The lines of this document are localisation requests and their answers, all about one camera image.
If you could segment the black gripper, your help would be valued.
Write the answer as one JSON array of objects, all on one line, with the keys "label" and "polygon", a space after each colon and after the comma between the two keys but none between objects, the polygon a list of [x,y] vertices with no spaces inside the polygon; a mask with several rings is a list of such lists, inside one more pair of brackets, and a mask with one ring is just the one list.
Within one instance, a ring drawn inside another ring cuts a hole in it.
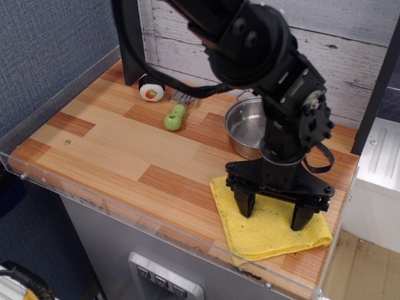
[{"label": "black gripper", "polygon": [[226,185],[234,192],[234,199],[244,217],[251,217],[257,194],[287,201],[295,204],[293,231],[304,229],[314,212],[326,212],[335,193],[331,185],[308,172],[300,162],[277,165],[259,158],[229,162],[226,171]]}]

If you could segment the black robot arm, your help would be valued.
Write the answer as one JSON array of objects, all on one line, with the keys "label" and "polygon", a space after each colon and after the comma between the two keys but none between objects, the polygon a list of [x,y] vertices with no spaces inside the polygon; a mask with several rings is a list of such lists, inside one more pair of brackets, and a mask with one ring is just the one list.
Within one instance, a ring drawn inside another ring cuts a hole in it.
[{"label": "black robot arm", "polygon": [[298,51],[281,13],[248,1],[171,1],[205,45],[215,76],[231,89],[262,98],[266,128],[260,157],[226,165],[226,184],[243,216],[258,194],[294,204],[291,227],[302,230],[326,211],[334,188],[306,161],[312,148],[333,155],[323,141],[334,127],[323,77]]}]

